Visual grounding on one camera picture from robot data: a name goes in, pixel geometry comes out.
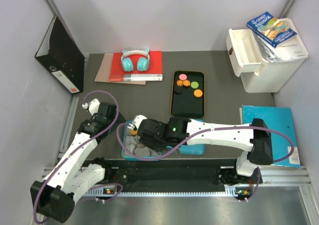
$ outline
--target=teal headphones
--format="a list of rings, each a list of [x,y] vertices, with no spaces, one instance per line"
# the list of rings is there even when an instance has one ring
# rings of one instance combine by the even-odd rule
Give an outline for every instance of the teal headphones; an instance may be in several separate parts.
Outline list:
[[[150,66],[150,56],[149,56],[149,49],[143,49],[143,50],[122,50],[122,57],[121,57],[121,64],[122,64],[122,68],[125,72],[131,72],[133,71],[134,67],[133,67],[133,63],[131,61],[130,58],[127,58],[130,55],[133,54],[140,54],[145,56],[139,58],[138,60],[138,64],[137,64],[137,69],[138,71],[147,71],[149,69]]]

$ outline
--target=black tray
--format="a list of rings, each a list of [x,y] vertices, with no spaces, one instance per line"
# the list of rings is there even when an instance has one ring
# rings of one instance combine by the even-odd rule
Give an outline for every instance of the black tray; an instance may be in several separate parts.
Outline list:
[[[196,98],[192,87],[178,86],[180,74],[186,74],[190,82],[196,81],[199,84],[198,89],[203,91],[203,96]],[[205,114],[205,76],[202,72],[195,71],[176,71],[173,77],[172,96],[170,103],[170,113],[175,117],[202,118]]]

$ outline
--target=red book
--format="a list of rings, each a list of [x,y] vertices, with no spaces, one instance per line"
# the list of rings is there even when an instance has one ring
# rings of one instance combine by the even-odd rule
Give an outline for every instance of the red book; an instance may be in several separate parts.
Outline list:
[[[122,53],[114,53],[112,67],[110,72],[110,82],[116,81],[159,81],[163,80],[163,64],[161,51],[150,51],[150,66],[147,71],[141,72],[137,69],[137,63],[142,55],[130,55],[134,70],[125,72],[122,68],[121,57]]]

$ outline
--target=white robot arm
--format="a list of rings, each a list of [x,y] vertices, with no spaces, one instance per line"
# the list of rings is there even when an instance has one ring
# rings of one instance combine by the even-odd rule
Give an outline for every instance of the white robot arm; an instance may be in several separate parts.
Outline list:
[[[243,150],[236,162],[236,172],[238,175],[250,177],[259,165],[273,163],[270,133],[253,129],[240,130],[240,127],[250,125],[212,124],[186,118],[170,118],[168,123],[165,124],[138,115],[129,128],[137,130],[141,137],[140,142],[156,151],[162,151],[167,146],[174,147],[189,135],[208,129],[210,132],[194,136],[187,141],[187,145],[222,145]],[[255,119],[252,125],[267,127],[261,119]],[[218,131],[218,128],[225,127],[238,127],[238,130]]]
[[[119,114],[116,123],[110,130],[85,144],[86,141],[105,130],[113,122],[116,106],[104,102],[100,103],[94,99],[89,104],[84,104],[83,108],[91,113],[92,118],[81,123],[69,149],[55,166],[59,170],[53,169],[41,182],[35,181],[30,189],[34,205],[44,182],[52,177],[40,195],[37,212],[61,223],[70,217],[79,199],[105,177],[105,168],[99,164],[90,164],[83,173],[76,175],[83,162],[102,139],[114,131],[119,123],[125,122],[125,119]]]

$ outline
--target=white book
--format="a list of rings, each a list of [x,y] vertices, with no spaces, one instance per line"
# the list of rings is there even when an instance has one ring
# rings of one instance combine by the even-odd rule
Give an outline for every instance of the white book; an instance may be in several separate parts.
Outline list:
[[[279,44],[276,48],[273,48],[262,38],[260,39],[263,45],[267,46],[267,48],[270,49],[280,60],[291,61],[307,58],[306,53],[299,45],[296,38],[291,38],[288,41]]]

